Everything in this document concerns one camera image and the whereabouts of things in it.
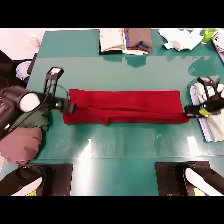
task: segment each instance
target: red cloth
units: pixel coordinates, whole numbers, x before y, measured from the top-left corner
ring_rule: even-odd
[[[64,114],[65,124],[100,122],[184,123],[180,91],[86,91],[70,89],[77,104],[74,114]]]

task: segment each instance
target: folded red fabric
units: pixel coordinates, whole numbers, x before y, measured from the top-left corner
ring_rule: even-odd
[[[65,124],[99,122],[184,123],[180,91],[86,91],[70,89],[77,104],[74,114],[64,114]]]

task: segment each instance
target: table surface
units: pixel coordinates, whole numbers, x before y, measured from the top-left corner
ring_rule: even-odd
[[[157,30],[152,38],[147,56],[99,56],[97,30],[46,32],[27,88],[42,91],[46,72],[60,66],[65,73],[59,84],[67,89],[180,90],[185,106],[191,104],[188,87],[197,77],[219,75],[223,81],[223,64],[211,42],[178,52],[162,46],[166,41]],[[56,95],[65,93],[58,89]],[[206,143],[196,119],[65,125],[62,114],[52,112],[50,121],[33,162],[72,162],[72,195],[158,195],[157,161],[209,160],[224,176],[224,143]],[[15,167],[6,163],[0,178]]]

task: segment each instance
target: white circular joint cap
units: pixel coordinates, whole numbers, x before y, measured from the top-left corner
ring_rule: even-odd
[[[20,100],[20,109],[23,112],[30,112],[40,105],[40,100],[35,93],[28,93]]]

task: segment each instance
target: green tabletop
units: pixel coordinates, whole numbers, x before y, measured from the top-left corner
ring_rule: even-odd
[[[191,104],[187,86],[197,77],[224,80],[211,43],[178,52],[162,46],[165,40],[157,30],[152,36],[150,55],[99,56],[97,30],[46,32],[27,88],[41,92],[46,72],[60,66],[65,73],[59,84],[67,89],[180,90],[185,106]],[[57,96],[65,93],[58,89]],[[62,114],[52,112],[50,121],[33,162],[72,162],[72,195],[158,195],[156,161],[209,160],[224,176],[224,143],[206,143],[196,119],[186,124],[65,125]]]

